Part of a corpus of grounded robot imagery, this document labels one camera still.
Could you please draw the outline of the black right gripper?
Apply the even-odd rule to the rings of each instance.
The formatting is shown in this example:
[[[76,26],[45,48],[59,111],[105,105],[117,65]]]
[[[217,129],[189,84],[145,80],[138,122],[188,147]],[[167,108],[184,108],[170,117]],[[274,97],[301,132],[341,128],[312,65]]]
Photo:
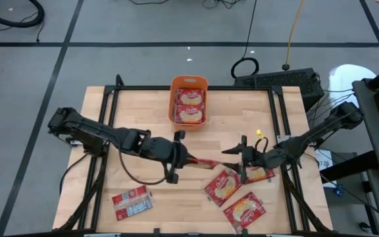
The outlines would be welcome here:
[[[265,146],[262,151],[258,150],[258,145],[261,141],[265,141]],[[223,166],[232,169],[233,171],[241,171],[241,183],[246,184],[247,175],[246,168],[247,167],[262,167],[264,168],[264,162],[261,161],[266,149],[268,147],[268,138],[259,138],[254,146],[246,147],[242,153],[242,167],[239,163],[222,163]],[[242,145],[238,144],[236,147],[226,149],[222,151],[223,154],[239,154],[242,152]]]

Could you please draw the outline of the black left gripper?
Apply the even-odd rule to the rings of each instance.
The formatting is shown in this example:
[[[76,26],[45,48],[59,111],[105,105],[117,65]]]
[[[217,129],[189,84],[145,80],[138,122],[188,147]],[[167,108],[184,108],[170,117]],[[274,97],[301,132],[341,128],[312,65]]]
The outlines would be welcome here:
[[[162,137],[153,137],[146,140],[141,147],[141,156],[145,159],[158,161],[163,166],[164,179],[169,184],[177,184],[179,175],[176,169],[194,166],[196,158],[191,155],[182,140],[186,133],[179,130],[174,133],[172,141]]]

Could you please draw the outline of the black metal table frame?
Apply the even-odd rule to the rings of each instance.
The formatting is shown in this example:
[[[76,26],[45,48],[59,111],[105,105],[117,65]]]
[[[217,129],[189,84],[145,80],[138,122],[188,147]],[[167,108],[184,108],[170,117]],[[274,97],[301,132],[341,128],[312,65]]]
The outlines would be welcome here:
[[[104,121],[112,127],[150,130],[154,137],[172,139],[175,131],[168,117],[170,88],[168,86],[123,86],[118,92],[102,86],[90,86],[86,90],[81,114],[98,119],[105,107]],[[265,90],[237,89],[230,86],[213,86],[207,93],[207,120],[202,129],[188,132],[184,145],[199,159],[214,159],[236,163],[237,155],[223,154],[234,147],[240,138],[247,136],[254,144],[259,129],[270,145],[276,143],[276,133],[283,132],[283,122],[277,95]],[[234,235],[223,213],[205,195],[204,187],[221,171],[185,167],[178,171],[177,184],[163,180],[163,167],[129,155],[120,155],[111,147],[106,158],[84,157],[82,148],[76,147],[70,154],[72,170],[66,175],[53,228],[60,228],[82,201],[90,170],[104,170],[102,190],[91,199],[84,228],[96,232],[152,235]],[[112,197],[148,183],[153,195],[154,207],[133,217],[117,221]]]

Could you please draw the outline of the red Orville popcorn bag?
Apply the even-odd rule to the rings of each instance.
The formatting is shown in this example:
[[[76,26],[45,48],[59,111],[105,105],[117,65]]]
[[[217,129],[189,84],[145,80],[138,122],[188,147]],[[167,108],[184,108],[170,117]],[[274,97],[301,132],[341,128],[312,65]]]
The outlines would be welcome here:
[[[211,202],[217,207],[222,207],[240,187],[239,174],[230,169],[224,169],[204,187],[204,192]]]
[[[114,196],[112,201],[117,221],[143,213],[154,206],[152,194],[146,185]]]
[[[196,160],[193,162],[196,162],[196,164],[194,166],[191,166],[191,167],[195,167],[195,168],[199,168],[199,169],[213,170],[217,165],[220,165],[220,162],[210,160],[210,159],[197,159],[196,158]]]
[[[224,216],[237,233],[242,233],[250,224],[266,213],[262,201],[253,192],[241,197],[223,210]]]
[[[177,89],[175,102],[178,105],[200,105],[204,102],[204,91],[191,88]]]
[[[270,180],[272,177],[275,177],[273,169],[264,169],[262,167],[247,167],[247,184],[259,182],[262,180]]]
[[[204,105],[177,105],[173,119],[178,124],[201,124],[204,119]]]

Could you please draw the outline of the black cart beam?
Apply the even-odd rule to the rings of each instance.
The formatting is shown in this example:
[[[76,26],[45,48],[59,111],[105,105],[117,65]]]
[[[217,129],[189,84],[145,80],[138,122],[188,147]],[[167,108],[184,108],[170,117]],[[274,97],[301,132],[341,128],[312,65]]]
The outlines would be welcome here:
[[[369,151],[338,163],[337,165],[333,165],[320,171],[320,175],[322,183],[325,184],[370,169],[379,169],[379,162],[374,151]]]

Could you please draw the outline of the white paper sheet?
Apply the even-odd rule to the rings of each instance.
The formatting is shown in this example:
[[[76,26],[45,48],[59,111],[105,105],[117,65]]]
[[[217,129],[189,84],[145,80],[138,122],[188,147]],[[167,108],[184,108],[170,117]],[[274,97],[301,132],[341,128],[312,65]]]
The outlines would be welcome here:
[[[317,149],[315,151],[316,159],[319,163],[319,170],[324,170],[333,166],[333,159],[331,151],[326,149]]]

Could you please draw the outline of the orange plastic basket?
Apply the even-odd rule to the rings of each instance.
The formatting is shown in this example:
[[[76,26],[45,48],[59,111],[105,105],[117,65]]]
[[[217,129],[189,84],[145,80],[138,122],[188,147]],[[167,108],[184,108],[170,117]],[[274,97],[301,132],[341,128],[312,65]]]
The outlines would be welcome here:
[[[187,131],[196,131],[202,129],[207,120],[207,89],[208,89],[208,81],[202,76],[188,76],[181,75],[176,76],[170,86],[170,99],[169,99],[169,108],[168,108],[168,117],[170,121],[173,123],[175,129],[177,130],[187,130]],[[204,91],[204,116],[205,119],[201,124],[178,124],[174,122],[173,114],[175,106],[177,106],[176,99],[176,91],[180,88],[191,88],[191,89],[200,89]]]

